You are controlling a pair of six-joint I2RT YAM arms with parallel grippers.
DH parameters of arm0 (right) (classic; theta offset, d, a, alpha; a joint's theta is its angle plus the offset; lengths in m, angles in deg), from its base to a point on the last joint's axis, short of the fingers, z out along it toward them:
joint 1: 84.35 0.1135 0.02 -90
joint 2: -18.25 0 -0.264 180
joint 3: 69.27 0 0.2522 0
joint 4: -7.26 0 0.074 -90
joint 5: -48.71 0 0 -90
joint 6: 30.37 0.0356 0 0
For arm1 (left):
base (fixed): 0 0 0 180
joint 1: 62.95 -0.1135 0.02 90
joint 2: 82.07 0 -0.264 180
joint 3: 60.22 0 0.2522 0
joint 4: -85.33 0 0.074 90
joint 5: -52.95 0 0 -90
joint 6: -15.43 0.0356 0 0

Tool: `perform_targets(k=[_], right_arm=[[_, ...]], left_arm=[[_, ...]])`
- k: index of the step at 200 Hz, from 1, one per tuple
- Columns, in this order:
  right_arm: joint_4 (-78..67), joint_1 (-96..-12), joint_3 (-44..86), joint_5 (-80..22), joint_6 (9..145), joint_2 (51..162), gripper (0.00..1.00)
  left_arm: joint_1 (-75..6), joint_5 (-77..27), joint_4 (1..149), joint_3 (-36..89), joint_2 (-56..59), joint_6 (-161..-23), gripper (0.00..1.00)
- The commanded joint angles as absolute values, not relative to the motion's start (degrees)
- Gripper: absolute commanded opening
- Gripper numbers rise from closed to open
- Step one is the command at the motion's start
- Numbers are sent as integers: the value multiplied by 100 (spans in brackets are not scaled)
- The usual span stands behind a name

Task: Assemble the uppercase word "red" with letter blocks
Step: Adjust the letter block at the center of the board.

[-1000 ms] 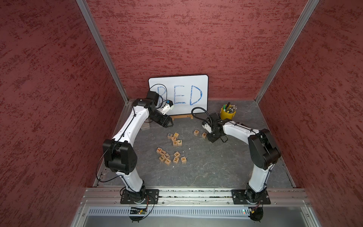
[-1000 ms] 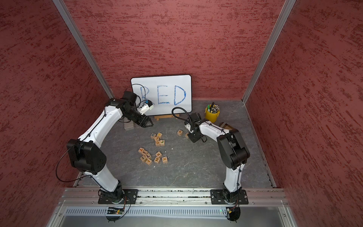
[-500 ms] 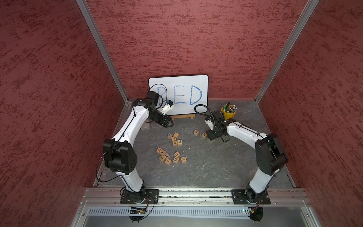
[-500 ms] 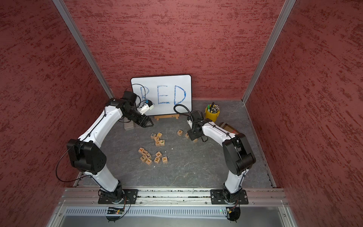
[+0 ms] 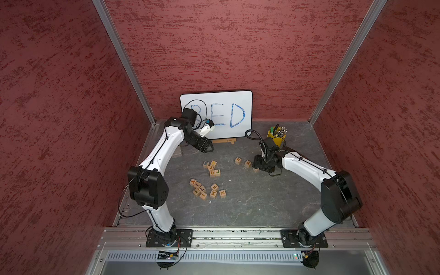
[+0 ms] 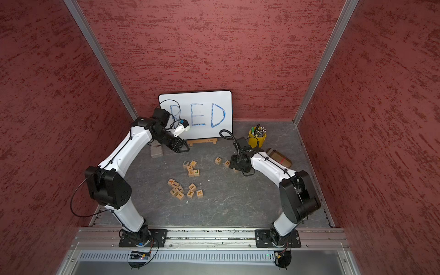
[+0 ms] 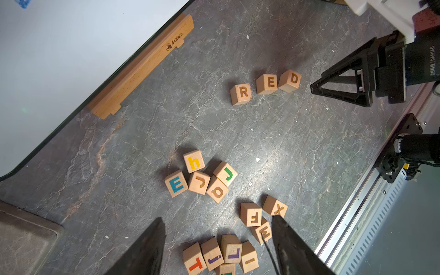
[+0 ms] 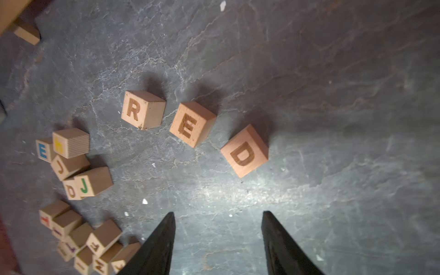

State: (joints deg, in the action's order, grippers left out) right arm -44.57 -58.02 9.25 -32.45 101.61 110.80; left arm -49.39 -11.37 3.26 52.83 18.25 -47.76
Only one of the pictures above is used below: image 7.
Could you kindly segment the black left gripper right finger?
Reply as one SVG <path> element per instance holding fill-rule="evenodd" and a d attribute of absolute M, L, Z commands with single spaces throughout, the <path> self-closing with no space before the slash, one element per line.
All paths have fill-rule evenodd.
<path fill-rule="evenodd" d="M 272 233 L 282 275 L 333 275 L 334 272 L 279 215 L 272 217 Z"/>

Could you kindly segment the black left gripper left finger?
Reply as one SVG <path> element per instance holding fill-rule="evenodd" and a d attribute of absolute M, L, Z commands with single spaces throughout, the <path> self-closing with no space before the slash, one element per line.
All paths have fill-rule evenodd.
<path fill-rule="evenodd" d="M 166 228 L 161 218 L 139 236 L 106 272 L 108 275 L 158 275 L 165 248 Z"/>

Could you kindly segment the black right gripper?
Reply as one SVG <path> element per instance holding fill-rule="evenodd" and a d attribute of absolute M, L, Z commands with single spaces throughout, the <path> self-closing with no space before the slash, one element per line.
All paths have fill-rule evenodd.
<path fill-rule="evenodd" d="M 404 35 L 395 30 L 354 50 L 324 71 L 310 88 L 314 95 L 370 107 L 371 90 L 376 97 L 388 97 L 390 104 L 404 103 L 406 87 L 439 80 L 440 32 L 424 30 L 406 44 Z"/>

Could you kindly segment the wooden D letter block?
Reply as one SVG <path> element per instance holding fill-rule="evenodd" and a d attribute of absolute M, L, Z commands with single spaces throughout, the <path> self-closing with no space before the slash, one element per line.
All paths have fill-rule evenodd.
<path fill-rule="evenodd" d="M 285 71 L 278 82 L 278 88 L 284 92 L 291 93 L 300 88 L 301 74 L 291 69 Z"/>

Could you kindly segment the wooden E letter block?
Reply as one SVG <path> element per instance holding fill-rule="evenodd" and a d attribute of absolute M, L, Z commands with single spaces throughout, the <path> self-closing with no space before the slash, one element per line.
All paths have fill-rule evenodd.
<path fill-rule="evenodd" d="M 262 74 L 256 80 L 257 94 L 270 95 L 278 90 L 276 74 Z"/>

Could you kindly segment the wooden R letter block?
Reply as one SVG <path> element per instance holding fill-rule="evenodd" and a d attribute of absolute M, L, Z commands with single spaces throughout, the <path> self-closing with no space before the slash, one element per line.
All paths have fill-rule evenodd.
<path fill-rule="evenodd" d="M 243 105 L 252 100 L 250 84 L 237 84 L 230 90 L 232 106 Z"/>

